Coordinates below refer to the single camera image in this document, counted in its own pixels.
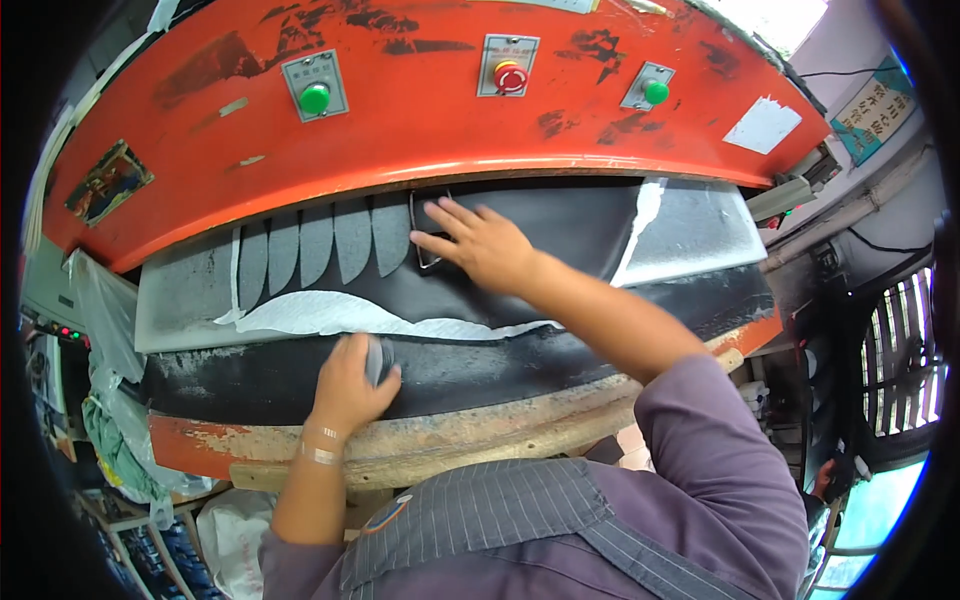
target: electrical cable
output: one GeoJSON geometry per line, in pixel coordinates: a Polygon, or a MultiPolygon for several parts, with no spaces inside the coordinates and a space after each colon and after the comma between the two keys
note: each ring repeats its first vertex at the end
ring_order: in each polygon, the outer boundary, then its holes
{"type": "Polygon", "coordinates": [[[852,233],[852,234],[853,234],[853,237],[855,237],[856,239],[858,239],[858,240],[860,240],[861,242],[863,242],[864,244],[866,244],[869,248],[871,248],[872,250],[876,250],[876,251],[878,251],[878,252],[898,252],[898,253],[901,253],[901,254],[916,254],[916,253],[918,253],[918,252],[930,252],[930,250],[933,248],[933,244],[932,244],[932,243],[931,243],[931,244],[927,244],[926,246],[924,246],[924,247],[922,247],[922,248],[887,248],[887,247],[885,247],[885,246],[878,246],[877,244],[874,244],[873,242],[871,242],[871,241],[868,240],[867,238],[865,238],[865,237],[863,237],[862,235],[860,235],[859,233],[857,233],[854,228],[847,228],[847,231],[849,231],[850,233],[852,233]]]}
{"type": "Polygon", "coordinates": [[[817,77],[818,75],[859,75],[860,73],[882,73],[883,71],[900,71],[898,66],[885,66],[882,69],[858,69],[856,71],[820,71],[818,73],[807,73],[799,77],[817,77]]]}

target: gray felt piece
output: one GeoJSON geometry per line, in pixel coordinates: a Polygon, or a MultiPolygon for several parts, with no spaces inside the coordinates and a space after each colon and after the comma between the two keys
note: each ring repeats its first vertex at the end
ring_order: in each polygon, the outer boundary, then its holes
{"type": "Polygon", "coordinates": [[[240,232],[240,264],[237,267],[237,296],[241,310],[250,310],[263,292],[267,278],[267,230],[263,221],[251,223],[240,232]]]}
{"type": "Polygon", "coordinates": [[[381,277],[396,270],[410,251],[410,208],[406,194],[373,197],[371,211],[376,268],[381,277]]]}
{"type": "Polygon", "coordinates": [[[282,290],[293,276],[299,247],[300,225],[297,223],[297,211],[277,215],[270,220],[267,282],[271,296],[282,290]]]}
{"type": "Polygon", "coordinates": [[[326,271],[333,253],[333,212],[330,204],[306,208],[300,225],[300,287],[306,288],[326,271]]]}
{"type": "Polygon", "coordinates": [[[370,260],[373,237],[366,198],[333,205],[333,239],[337,243],[340,278],[347,285],[360,275],[370,260]]]}

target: man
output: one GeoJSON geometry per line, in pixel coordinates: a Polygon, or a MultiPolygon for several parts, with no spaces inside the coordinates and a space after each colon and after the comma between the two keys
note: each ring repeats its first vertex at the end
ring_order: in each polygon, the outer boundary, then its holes
{"type": "Polygon", "coordinates": [[[700,340],[654,304],[539,252],[510,221],[441,198],[451,240],[411,241],[520,297],[646,387],[636,421],[657,473],[583,459],[457,468],[414,486],[347,546],[349,436],[400,388],[364,376],[368,338],[321,368],[260,549],[272,598],[794,598],[804,504],[780,453],[700,340]]]}

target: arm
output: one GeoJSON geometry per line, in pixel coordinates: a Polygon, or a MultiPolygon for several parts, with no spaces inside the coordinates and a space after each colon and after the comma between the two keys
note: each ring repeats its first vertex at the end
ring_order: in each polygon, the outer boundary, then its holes
{"type": "Polygon", "coordinates": [[[489,208],[473,212],[440,198],[425,210],[455,242],[413,231],[414,244],[457,264],[480,287],[527,301],[641,383],[686,356],[708,352],[663,309],[534,249],[516,225],[489,208]]]}
{"type": "Polygon", "coordinates": [[[283,541],[298,544],[342,544],[344,541],[344,474],[339,464],[349,437],[380,416],[400,389],[394,368],[379,388],[364,375],[368,338],[341,338],[320,369],[313,412],[303,424],[298,450],[283,492],[276,502],[271,529],[283,541]],[[336,432],[336,438],[324,429],[336,432]],[[332,453],[338,464],[311,460],[314,449],[332,453]]]}

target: left hand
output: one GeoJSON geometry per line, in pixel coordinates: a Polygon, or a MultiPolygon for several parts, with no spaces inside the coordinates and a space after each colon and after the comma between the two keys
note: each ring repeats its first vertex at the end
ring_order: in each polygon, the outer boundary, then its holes
{"type": "Polygon", "coordinates": [[[313,413],[304,426],[328,427],[345,442],[394,401],[400,391],[400,367],[394,366],[383,383],[374,388],[365,375],[369,342],[365,333],[340,338],[320,369],[313,413]]]}

